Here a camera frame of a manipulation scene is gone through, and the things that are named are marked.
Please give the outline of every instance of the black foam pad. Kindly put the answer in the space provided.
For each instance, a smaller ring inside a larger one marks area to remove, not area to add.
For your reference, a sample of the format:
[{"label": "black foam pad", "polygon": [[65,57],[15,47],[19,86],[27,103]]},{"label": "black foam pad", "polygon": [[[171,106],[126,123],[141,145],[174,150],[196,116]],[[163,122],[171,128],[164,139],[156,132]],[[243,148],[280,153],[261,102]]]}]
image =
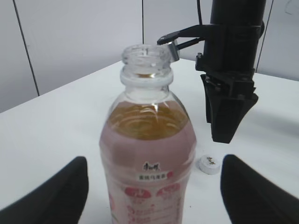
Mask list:
[{"label": "black foam pad", "polygon": [[0,211],[0,224],[76,224],[88,185],[86,158],[76,157],[43,185]]},{"label": "black foam pad", "polygon": [[234,155],[223,160],[221,194],[233,224],[299,224],[299,200]]}]

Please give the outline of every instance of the clear plastic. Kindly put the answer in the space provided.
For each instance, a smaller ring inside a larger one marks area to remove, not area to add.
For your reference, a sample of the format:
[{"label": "clear plastic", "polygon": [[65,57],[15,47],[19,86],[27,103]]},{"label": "clear plastic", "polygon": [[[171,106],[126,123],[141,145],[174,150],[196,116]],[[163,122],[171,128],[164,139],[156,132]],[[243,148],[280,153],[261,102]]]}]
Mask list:
[{"label": "clear plastic", "polygon": [[123,53],[125,91],[100,137],[113,224],[181,224],[196,137],[178,98],[170,54],[137,45]]}]

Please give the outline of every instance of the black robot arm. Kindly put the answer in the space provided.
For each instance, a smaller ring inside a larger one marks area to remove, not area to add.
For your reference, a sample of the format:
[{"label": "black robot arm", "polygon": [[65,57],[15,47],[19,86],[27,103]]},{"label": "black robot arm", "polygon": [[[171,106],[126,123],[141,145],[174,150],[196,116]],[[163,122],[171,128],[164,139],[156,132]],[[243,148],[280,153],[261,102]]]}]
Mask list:
[{"label": "black robot arm", "polygon": [[[266,0],[213,0],[209,25],[195,25],[157,41],[159,45],[168,44],[173,61],[179,59],[180,49],[205,41],[203,54],[196,56],[195,69],[205,72],[201,79],[213,141],[229,143],[258,100],[252,77],[258,41],[264,30],[265,4]],[[195,39],[177,45],[179,37]]]}]

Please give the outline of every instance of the bottle neck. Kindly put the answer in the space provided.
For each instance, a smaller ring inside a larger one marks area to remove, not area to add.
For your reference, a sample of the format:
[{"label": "bottle neck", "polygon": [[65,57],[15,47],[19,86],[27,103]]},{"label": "bottle neck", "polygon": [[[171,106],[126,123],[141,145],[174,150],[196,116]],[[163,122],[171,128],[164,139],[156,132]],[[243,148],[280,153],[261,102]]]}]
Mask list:
[{"label": "bottle neck", "polygon": [[124,92],[130,101],[143,104],[162,102],[169,96],[169,93],[167,85],[153,88],[126,86]]}]

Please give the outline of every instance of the bottle mouth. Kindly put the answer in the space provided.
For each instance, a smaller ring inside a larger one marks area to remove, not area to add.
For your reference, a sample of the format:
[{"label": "bottle mouth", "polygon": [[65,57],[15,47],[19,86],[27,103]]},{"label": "bottle mouth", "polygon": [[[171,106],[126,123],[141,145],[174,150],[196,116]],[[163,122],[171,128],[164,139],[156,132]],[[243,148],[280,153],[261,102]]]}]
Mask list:
[{"label": "bottle mouth", "polygon": [[138,44],[124,50],[122,61],[126,65],[162,69],[170,65],[171,55],[165,46]]},{"label": "bottle mouth", "polygon": [[121,82],[127,86],[158,87],[173,81],[171,55],[164,46],[139,44],[128,47],[122,54],[125,66]]}]

